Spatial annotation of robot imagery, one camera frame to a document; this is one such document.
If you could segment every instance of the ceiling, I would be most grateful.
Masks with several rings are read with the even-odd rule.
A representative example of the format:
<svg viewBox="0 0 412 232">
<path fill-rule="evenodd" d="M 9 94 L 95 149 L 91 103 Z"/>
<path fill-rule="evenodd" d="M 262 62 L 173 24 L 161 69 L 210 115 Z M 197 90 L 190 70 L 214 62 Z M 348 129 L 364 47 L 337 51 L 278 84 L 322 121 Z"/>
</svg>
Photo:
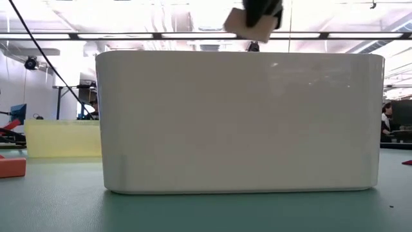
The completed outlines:
<svg viewBox="0 0 412 232">
<path fill-rule="evenodd" d="M 33 32 L 195 32 L 221 30 L 241 0 L 14 0 Z M 412 0 L 284 0 L 281 31 L 390 32 L 412 31 Z M 0 32 L 24 32 L 7 0 L 0 0 Z M 270 41 L 262 52 L 358 53 L 376 41 Z M 74 42 L 41 42 L 63 49 Z M 33 43 L 2 43 L 9 49 L 34 48 Z M 97 41 L 87 42 L 82 78 L 94 78 L 93 54 L 111 50 L 244 51 L 246 41 Z M 394 41 L 372 49 L 386 58 L 386 84 L 412 84 L 411 41 Z"/>
</svg>

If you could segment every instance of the orange block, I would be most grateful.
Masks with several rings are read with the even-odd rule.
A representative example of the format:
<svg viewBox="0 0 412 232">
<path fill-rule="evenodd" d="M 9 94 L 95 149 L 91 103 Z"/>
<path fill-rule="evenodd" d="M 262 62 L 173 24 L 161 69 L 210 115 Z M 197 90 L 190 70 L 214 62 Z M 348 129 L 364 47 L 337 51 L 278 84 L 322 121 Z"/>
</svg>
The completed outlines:
<svg viewBox="0 0 412 232">
<path fill-rule="evenodd" d="M 23 177 L 26 175 L 26 159 L 6 159 L 0 155 L 0 178 Z"/>
</svg>

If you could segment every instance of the security camera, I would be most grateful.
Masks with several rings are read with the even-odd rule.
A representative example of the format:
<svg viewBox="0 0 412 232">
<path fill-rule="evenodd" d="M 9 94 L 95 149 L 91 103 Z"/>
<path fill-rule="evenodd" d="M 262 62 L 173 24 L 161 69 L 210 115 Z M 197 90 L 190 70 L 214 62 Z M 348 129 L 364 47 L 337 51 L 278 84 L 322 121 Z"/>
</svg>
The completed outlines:
<svg viewBox="0 0 412 232">
<path fill-rule="evenodd" d="M 248 52 L 260 52 L 259 43 L 256 41 L 252 41 L 249 43 L 247 47 Z"/>
<path fill-rule="evenodd" d="M 40 67 L 40 63 L 37 61 L 37 57 L 28 57 L 24 63 L 24 67 L 30 71 L 36 71 Z"/>
</svg>

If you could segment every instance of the green table surface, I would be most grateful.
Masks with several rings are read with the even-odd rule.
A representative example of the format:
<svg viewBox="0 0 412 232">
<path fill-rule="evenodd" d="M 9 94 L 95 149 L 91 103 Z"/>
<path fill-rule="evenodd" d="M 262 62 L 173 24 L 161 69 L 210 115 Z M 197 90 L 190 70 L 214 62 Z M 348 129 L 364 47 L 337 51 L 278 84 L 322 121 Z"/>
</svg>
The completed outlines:
<svg viewBox="0 0 412 232">
<path fill-rule="evenodd" d="M 28 159 L 25 177 L 0 179 L 0 231 L 410 232 L 411 159 L 381 150 L 365 191 L 164 196 L 106 190 L 100 159 Z"/>
</svg>

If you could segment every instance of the yellow translucent box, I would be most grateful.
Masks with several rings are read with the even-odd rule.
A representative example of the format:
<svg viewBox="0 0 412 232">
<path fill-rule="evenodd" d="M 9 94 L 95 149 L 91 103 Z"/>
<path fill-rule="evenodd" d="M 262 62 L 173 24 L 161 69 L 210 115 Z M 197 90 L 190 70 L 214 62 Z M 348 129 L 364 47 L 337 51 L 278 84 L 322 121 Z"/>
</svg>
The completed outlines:
<svg viewBox="0 0 412 232">
<path fill-rule="evenodd" d="M 24 132 L 29 157 L 102 156 L 99 121 L 27 120 Z"/>
</svg>

